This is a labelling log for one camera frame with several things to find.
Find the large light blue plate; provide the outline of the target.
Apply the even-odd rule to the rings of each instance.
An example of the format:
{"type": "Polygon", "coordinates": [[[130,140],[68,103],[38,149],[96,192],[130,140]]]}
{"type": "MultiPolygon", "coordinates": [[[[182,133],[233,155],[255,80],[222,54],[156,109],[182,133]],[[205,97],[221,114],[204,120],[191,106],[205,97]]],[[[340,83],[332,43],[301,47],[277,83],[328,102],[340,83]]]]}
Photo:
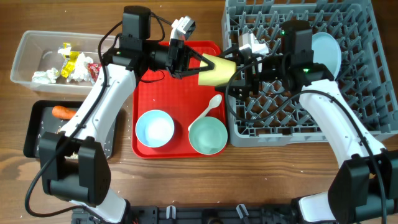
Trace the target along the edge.
{"type": "Polygon", "coordinates": [[[322,63],[337,79],[341,68],[341,49],[338,42],[328,33],[319,32],[312,35],[313,62],[322,63]]]}

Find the orange carrot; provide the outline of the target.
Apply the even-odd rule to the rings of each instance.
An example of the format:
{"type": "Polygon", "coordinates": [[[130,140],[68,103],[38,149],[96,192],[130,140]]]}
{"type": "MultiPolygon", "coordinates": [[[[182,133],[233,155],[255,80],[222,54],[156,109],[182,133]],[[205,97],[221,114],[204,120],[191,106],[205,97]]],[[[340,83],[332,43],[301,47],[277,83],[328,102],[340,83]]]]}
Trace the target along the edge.
{"type": "Polygon", "coordinates": [[[54,106],[52,110],[52,115],[58,119],[71,120],[75,114],[75,110],[60,105],[54,106]]]}

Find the red snack wrapper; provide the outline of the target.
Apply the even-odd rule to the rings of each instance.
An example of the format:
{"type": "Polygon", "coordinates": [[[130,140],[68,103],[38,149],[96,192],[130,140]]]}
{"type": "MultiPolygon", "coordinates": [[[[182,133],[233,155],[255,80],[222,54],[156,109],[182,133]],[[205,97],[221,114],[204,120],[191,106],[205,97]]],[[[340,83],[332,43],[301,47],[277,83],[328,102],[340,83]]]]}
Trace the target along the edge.
{"type": "Polygon", "coordinates": [[[91,82],[92,84],[95,84],[98,76],[100,74],[100,69],[101,69],[101,64],[100,63],[89,63],[88,64],[88,71],[91,76],[91,82]]]}

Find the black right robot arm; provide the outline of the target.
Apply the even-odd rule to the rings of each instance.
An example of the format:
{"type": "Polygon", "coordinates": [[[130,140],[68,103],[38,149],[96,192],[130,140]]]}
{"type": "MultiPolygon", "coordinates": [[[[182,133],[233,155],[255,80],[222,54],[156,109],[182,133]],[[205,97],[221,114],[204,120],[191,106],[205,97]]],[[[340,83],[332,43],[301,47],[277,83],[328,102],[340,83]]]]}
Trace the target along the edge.
{"type": "Polygon", "coordinates": [[[266,44],[245,33],[221,56],[236,54],[239,72],[280,80],[329,142],[339,170],[326,192],[297,200],[304,222],[386,220],[397,213],[397,152],[368,132],[342,97],[333,72],[314,62],[312,38],[308,21],[287,21],[282,24],[282,55],[270,56],[266,44]]]}

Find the light blue bowl with rice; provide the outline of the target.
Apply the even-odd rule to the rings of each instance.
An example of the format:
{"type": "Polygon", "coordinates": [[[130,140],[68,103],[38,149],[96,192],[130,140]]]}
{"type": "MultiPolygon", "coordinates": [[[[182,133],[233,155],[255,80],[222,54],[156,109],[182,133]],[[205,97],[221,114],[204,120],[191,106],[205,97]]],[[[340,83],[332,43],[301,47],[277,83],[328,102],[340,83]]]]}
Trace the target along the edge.
{"type": "Polygon", "coordinates": [[[172,117],[162,110],[150,110],[142,114],[136,122],[135,132],[138,141],[151,148],[166,145],[174,135],[172,117]]]}

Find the green bowl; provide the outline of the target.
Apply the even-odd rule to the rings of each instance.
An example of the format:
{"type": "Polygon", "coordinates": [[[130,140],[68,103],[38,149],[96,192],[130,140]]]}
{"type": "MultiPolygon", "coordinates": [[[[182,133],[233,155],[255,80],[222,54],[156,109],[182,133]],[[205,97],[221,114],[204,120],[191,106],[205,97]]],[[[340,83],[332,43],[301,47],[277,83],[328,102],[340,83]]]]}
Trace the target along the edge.
{"type": "Polygon", "coordinates": [[[228,141],[228,132],[220,120],[205,116],[192,124],[188,138],[196,152],[210,156],[224,149],[228,141]]]}

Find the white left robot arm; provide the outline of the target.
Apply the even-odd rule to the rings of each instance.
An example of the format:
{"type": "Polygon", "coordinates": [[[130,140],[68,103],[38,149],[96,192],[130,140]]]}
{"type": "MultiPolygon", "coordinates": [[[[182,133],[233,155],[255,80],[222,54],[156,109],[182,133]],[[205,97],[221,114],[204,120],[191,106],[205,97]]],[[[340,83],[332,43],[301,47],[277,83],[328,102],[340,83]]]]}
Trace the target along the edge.
{"type": "Polygon", "coordinates": [[[98,50],[101,70],[76,114],[59,132],[39,141],[40,170],[35,176],[43,191],[71,203],[101,223],[131,223],[130,204],[111,190],[111,171],[104,154],[109,130],[125,100],[148,70],[165,70],[181,79],[200,72],[191,58],[202,56],[185,44],[195,30],[188,16],[171,23],[168,45],[150,37],[155,14],[147,7],[126,6],[118,22],[121,33],[108,50],[98,50]]]}

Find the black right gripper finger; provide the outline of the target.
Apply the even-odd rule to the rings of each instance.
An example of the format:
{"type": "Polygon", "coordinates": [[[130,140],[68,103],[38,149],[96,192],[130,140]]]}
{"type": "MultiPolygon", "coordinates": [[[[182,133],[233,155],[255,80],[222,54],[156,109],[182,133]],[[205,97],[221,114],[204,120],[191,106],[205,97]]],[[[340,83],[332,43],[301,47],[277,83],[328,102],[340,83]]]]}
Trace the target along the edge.
{"type": "Polygon", "coordinates": [[[228,90],[228,95],[235,98],[248,98],[258,94],[258,86],[247,80],[234,80],[228,90]]]}
{"type": "Polygon", "coordinates": [[[232,46],[219,55],[217,55],[219,58],[223,58],[226,60],[230,60],[232,62],[244,62],[244,56],[239,50],[238,46],[232,46]]]}

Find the yellow plastic cup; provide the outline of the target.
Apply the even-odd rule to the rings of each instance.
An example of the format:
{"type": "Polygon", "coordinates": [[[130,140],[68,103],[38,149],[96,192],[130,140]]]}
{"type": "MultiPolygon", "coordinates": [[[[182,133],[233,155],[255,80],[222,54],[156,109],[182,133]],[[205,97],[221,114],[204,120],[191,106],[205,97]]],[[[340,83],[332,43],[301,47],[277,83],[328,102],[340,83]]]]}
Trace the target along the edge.
{"type": "Polygon", "coordinates": [[[226,84],[236,72],[236,63],[225,58],[214,55],[203,54],[203,56],[214,63],[214,69],[200,72],[198,74],[198,85],[218,86],[226,84]]]}

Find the yellow snack wrapper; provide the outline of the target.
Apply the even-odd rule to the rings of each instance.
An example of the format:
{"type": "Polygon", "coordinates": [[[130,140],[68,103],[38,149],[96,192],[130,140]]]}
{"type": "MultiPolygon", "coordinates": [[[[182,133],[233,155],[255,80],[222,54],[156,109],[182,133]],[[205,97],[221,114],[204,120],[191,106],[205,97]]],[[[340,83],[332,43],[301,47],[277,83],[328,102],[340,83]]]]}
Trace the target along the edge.
{"type": "Polygon", "coordinates": [[[58,53],[65,59],[62,65],[61,76],[63,78],[68,78],[75,69],[75,64],[80,53],[72,51],[72,45],[68,42],[62,44],[58,49],[58,53]]]}

